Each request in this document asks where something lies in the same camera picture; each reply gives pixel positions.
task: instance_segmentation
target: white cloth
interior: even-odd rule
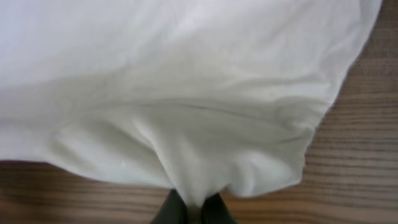
[[[187,204],[300,181],[381,1],[0,1],[0,158]]]

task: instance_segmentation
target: white garment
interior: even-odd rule
[[[115,183],[297,184],[381,1],[0,1],[0,158]]]

